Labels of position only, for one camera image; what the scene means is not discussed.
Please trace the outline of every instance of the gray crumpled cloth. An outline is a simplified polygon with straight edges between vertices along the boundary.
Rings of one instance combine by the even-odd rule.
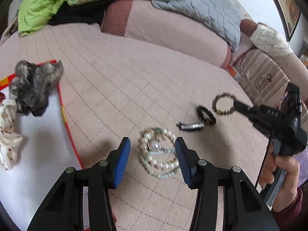
[[[201,22],[222,37],[232,51],[238,50],[242,14],[230,0],[152,0],[151,3],[155,8],[179,12]]]

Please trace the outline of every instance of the pearl necklace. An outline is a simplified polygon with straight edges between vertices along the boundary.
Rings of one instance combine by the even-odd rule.
[[[179,161],[175,153],[175,149],[162,149],[162,145],[159,139],[164,140],[167,136],[173,145],[176,140],[176,136],[168,131],[167,129],[161,128],[150,128],[143,133],[143,138],[141,138],[141,149],[143,150],[143,155],[141,156],[141,161],[150,175],[163,179],[174,176],[180,171]],[[174,154],[175,158],[166,163],[158,162],[152,156],[163,155],[163,154]],[[164,170],[162,173],[155,173],[155,170]]]

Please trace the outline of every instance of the finger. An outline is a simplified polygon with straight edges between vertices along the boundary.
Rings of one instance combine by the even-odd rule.
[[[260,180],[265,184],[272,184],[274,182],[274,175],[269,167],[265,167],[260,176]]]
[[[260,178],[259,179],[259,184],[262,186],[262,187],[265,187],[267,185],[267,182],[263,179],[263,178]]]
[[[283,188],[286,190],[296,188],[299,178],[299,162],[291,156],[277,156],[275,162],[279,168],[285,169],[288,172],[282,185]]]
[[[277,168],[277,164],[272,154],[268,154],[265,160],[265,166],[270,168],[272,172],[274,172]]]
[[[269,146],[269,152],[268,154],[272,154],[274,152],[274,145],[271,143]]]

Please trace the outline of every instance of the black cloth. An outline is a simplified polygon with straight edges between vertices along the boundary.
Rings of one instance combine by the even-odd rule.
[[[104,11],[115,0],[101,0],[77,6],[69,6],[67,2],[59,8],[58,12],[49,20],[48,24],[55,26],[64,23],[84,22],[101,25]]]

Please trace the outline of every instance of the pink quilted bedspread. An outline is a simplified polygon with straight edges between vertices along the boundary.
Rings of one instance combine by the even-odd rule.
[[[118,231],[188,230],[196,191],[181,174],[150,176],[139,163],[138,139],[145,128],[164,126],[183,136],[189,148],[215,166],[240,166],[254,183],[267,140],[243,116],[216,116],[215,126],[180,132],[176,123],[199,122],[195,110],[211,108],[218,93],[228,91],[252,105],[246,93],[221,68],[180,52],[100,32],[97,24],[46,26],[24,38],[14,34],[0,48],[1,77],[17,61],[60,59],[60,82],[71,134],[86,167],[131,140],[132,150],[122,184],[110,191]],[[230,106],[229,101],[218,107]],[[218,225],[222,227],[222,191]]]

